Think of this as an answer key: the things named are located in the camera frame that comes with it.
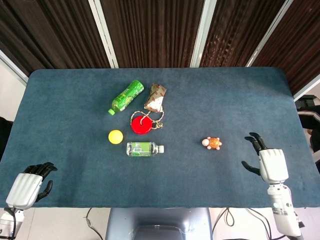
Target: water bottle label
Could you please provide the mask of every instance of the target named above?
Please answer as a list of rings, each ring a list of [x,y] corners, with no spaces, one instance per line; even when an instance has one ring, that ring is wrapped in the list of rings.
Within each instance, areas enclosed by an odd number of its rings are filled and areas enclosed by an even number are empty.
[[[149,142],[133,142],[132,155],[135,157],[150,156],[150,143]]]

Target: robotic hand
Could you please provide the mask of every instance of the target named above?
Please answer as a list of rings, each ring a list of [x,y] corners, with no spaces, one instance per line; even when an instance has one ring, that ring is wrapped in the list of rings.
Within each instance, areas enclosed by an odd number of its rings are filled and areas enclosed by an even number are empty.
[[[259,134],[250,132],[250,135],[245,139],[252,143],[259,156],[260,169],[250,166],[245,161],[241,162],[242,165],[269,184],[267,192],[278,231],[292,240],[303,240],[290,189],[284,185],[285,180],[289,178],[284,152],[281,149],[268,148]]]
[[[50,180],[43,192],[39,193],[43,180],[57,168],[51,162],[28,166],[19,173],[6,198],[8,207],[0,218],[0,239],[15,239],[25,218],[23,211],[48,196],[53,186]]]

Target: red disc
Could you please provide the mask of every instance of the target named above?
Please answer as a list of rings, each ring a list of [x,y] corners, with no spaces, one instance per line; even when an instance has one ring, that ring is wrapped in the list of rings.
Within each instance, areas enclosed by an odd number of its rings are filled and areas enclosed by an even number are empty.
[[[131,123],[132,131],[139,135],[147,134],[152,128],[152,120],[148,116],[146,116],[142,120],[142,124],[140,124],[140,121],[143,117],[144,116],[137,116],[132,120]]]

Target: green bottle cap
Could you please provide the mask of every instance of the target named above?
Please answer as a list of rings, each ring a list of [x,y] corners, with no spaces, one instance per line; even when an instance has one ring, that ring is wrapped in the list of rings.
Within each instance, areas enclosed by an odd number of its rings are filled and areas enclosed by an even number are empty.
[[[113,116],[113,115],[115,115],[115,113],[116,113],[116,112],[115,112],[115,111],[113,111],[113,109],[112,109],[112,108],[110,108],[110,109],[108,110],[108,113],[109,113],[110,115],[112,115],[112,116]]]

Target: blue tablecloth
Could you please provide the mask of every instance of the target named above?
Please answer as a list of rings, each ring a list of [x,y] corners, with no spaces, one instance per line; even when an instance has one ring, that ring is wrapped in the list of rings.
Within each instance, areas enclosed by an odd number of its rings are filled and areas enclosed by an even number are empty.
[[[109,115],[134,79],[145,90]],[[144,110],[152,83],[167,88],[164,127],[136,135],[130,117]],[[113,129],[124,134],[119,145],[108,141]],[[259,167],[249,132],[283,149],[294,206],[320,206],[320,175],[276,68],[37,70],[0,163],[0,204],[18,173],[52,162],[58,171],[44,181],[54,181],[52,191],[35,207],[269,207],[268,185],[241,164]],[[220,137],[221,150],[202,146],[208,136]],[[164,154],[128,157],[127,142],[141,141],[164,145]]]

